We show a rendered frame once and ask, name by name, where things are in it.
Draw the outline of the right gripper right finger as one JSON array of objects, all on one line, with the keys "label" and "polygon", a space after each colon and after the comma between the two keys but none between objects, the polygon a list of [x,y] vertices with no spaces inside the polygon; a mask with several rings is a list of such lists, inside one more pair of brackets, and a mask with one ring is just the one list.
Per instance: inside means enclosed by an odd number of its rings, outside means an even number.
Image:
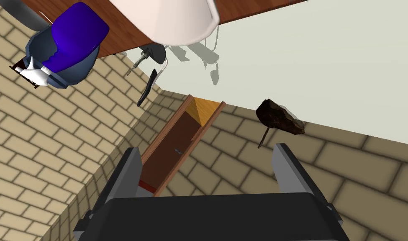
[{"label": "right gripper right finger", "polygon": [[324,205],[329,204],[287,144],[275,144],[271,162],[281,192],[307,192],[313,194]]}]

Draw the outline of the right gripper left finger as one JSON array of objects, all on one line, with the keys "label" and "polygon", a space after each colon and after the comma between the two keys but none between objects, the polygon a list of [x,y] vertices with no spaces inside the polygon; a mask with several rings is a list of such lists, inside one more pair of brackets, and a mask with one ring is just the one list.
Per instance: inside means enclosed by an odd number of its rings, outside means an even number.
[{"label": "right gripper left finger", "polygon": [[135,197],[141,171],[142,161],[139,150],[128,148],[100,193],[91,213],[95,214],[111,199]]}]

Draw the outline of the brown wooden door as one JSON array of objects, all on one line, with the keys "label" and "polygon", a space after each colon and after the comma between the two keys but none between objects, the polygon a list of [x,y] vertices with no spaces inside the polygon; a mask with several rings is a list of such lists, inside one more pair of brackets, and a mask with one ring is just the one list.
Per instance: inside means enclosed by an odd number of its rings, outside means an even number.
[{"label": "brown wooden door", "polygon": [[162,193],[225,105],[187,96],[142,155],[137,197]]}]

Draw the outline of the black curved bar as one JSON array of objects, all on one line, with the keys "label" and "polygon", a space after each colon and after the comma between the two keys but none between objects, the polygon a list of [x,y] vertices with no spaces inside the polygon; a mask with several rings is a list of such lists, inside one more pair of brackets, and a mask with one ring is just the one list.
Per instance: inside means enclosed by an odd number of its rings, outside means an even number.
[{"label": "black curved bar", "polygon": [[160,74],[165,70],[166,66],[168,65],[168,59],[166,58],[166,48],[162,44],[152,43],[145,46],[141,46],[141,56],[137,61],[133,64],[133,67],[128,70],[126,75],[128,76],[133,70],[137,69],[139,64],[141,64],[145,59],[151,58],[157,64],[162,65],[160,72],[157,72],[156,69],[153,69],[149,80],[147,82],[146,88],[143,91],[140,99],[137,101],[137,107],[139,107],[144,100],[149,95],[152,87],[154,86],[156,80],[160,76]]}]

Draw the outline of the brown wooden table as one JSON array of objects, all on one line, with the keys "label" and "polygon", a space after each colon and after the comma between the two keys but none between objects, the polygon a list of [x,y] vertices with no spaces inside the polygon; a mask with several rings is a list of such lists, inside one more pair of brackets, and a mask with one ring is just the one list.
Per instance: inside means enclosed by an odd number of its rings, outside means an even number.
[{"label": "brown wooden table", "polygon": [[[98,57],[134,49],[152,41],[123,16],[109,0],[21,0],[39,16],[54,21],[69,6],[85,2],[108,25],[109,33],[102,41]],[[277,8],[305,2],[307,0],[215,0],[220,15],[220,24],[236,21]]]}]

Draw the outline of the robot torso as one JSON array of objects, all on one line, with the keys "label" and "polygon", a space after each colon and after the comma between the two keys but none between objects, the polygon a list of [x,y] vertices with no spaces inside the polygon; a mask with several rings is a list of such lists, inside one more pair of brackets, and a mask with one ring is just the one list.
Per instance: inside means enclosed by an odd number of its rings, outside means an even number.
[{"label": "robot torso", "polygon": [[109,0],[150,40],[187,46],[213,33],[220,16],[214,0]]}]

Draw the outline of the dark brown wall lamp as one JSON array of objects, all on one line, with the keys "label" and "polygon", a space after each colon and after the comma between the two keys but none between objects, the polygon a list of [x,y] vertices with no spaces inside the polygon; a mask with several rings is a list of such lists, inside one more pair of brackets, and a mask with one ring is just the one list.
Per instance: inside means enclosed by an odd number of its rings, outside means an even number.
[{"label": "dark brown wall lamp", "polygon": [[267,127],[258,145],[260,148],[270,129],[279,129],[294,135],[305,134],[303,122],[294,119],[288,111],[271,99],[264,100],[256,109],[256,116],[260,123]]}]

